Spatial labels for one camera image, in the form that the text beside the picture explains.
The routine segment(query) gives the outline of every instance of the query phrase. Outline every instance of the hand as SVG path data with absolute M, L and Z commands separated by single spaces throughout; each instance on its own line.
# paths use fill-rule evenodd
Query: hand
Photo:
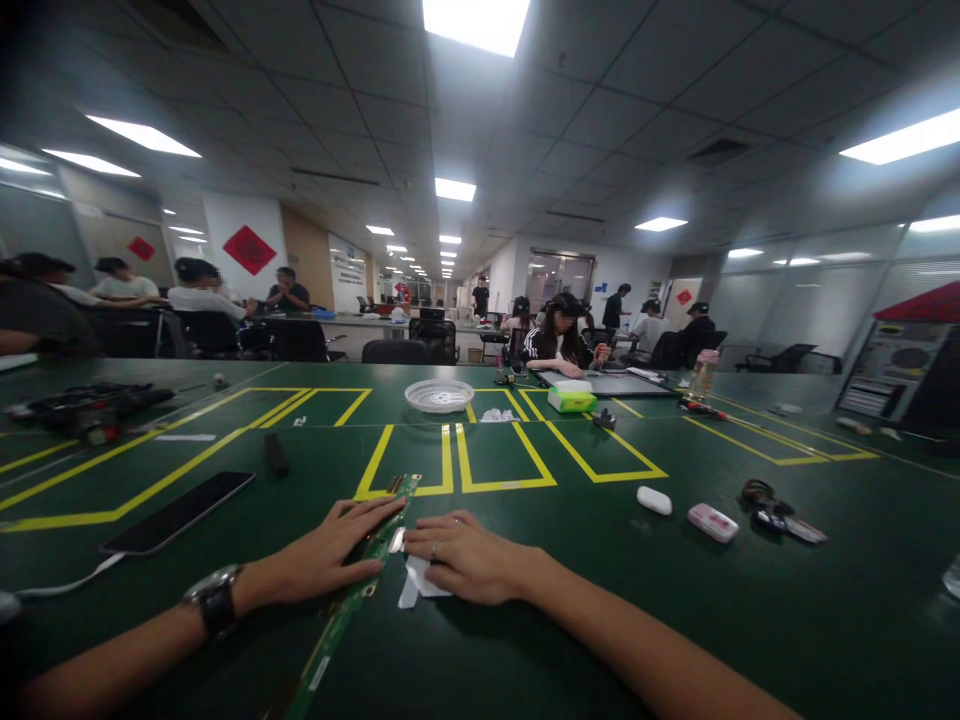
M 481 605 L 521 598 L 540 554 L 536 548 L 494 535 L 466 510 L 420 518 L 417 529 L 404 534 L 404 550 L 436 561 L 427 569 L 427 580 Z
M 406 498 L 365 503 L 340 500 L 316 530 L 280 552 L 247 565 L 234 586 L 238 615 L 273 603 L 291 604 L 366 580 L 383 569 L 379 560 L 343 561 L 380 523 L 403 508 Z
M 557 360 L 557 370 L 574 380 L 583 377 L 583 370 L 567 360 Z

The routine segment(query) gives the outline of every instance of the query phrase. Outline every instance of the red diamond decoration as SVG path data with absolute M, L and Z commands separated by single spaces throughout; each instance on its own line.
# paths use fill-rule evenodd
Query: red diamond decoration
M 246 225 L 224 243 L 223 249 L 251 275 L 263 270 L 277 256 L 277 251 Z
M 153 257 L 153 254 L 156 252 L 156 249 L 144 240 L 142 237 L 135 237 L 133 242 L 127 245 L 127 250 L 132 252 L 138 258 L 147 262 L 150 258 Z

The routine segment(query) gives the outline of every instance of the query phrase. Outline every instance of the red canopy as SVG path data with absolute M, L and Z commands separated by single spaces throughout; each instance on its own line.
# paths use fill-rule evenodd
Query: red canopy
M 873 316 L 877 320 L 960 323 L 960 281 L 891 305 Z

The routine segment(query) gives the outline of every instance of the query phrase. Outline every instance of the ceiling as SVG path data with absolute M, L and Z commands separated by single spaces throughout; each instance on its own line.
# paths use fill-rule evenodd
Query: ceiling
M 533 0 L 511 59 L 427 34 L 419 0 L 191 0 L 219 50 L 134 9 L 150 1 L 50 3 L 2 138 L 140 173 L 121 182 L 180 225 L 203 228 L 204 189 L 275 196 L 381 267 L 388 238 L 365 226 L 387 226 L 431 277 L 439 234 L 463 237 L 460 277 L 518 233 L 690 255 L 902 221 L 960 159 L 836 154 L 960 107 L 957 2 Z M 83 113 L 203 157 L 151 152 Z M 721 138 L 748 149 L 688 161 Z M 435 176 L 475 183 L 475 201 L 437 198 Z M 659 215 L 689 223 L 634 229 Z

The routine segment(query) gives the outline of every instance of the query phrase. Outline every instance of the office desk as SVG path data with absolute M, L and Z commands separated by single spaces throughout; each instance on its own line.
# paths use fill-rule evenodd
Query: office desk
M 834 378 L 721 376 L 717 407 L 763 424 L 691 418 L 670 400 L 603 401 L 616 437 L 554 413 L 537 387 L 504 391 L 494 372 L 404 367 L 72 361 L 0 376 L 0 399 L 38 397 L 94 377 L 186 388 L 222 372 L 232 386 L 178 396 L 143 420 L 191 417 L 158 442 L 131 434 L 104 449 L 0 430 L 3 586 L 59 585 L 100 562 L 104 541 L 221 470 L 257 480 L 158 554 L 130 558 L 85 587 L 30 605 L 4 629 L 5 652 L 34 675 L 142 622 L 227 563 L 263 556 L 316 526 L 339 498 L 423 474 L 408 522 L 466 508 L 495 532 L 557 559 L 667 622 L 810 718 L 946 716 L 956 702 L 960 603 L 940 575 L 960 550 L 956 465 L 867 444 L 830 418 L 762 417 L 771 400 L 829 407 Z M 469 412 L 425 415 L 409 384 L 457 378 Z M 474 422 L 489 408 L 523 422 Z M 302 427 L 294 427 L 303 417 Z M 291 462 L 271 476 L 263 437 Z M 748 478 L 830 541 L 806 546 L 753 529 L 737 497 Z M 673 499 L 672 517 L 636 502 L 637 487 Z M 708 502 L 741 523 L 721 546 L 690 525 Z M 314 718 L 625 718 L 642 706 L 588 652 L 532 608 L 420 599 L 397 609 L 405 572 L 393 556 L 353 616 L 312 708 Z M 252 718 L 303 668 L 329 601 L 276 607 L 203 649 L 121 713 L 125 718 Z

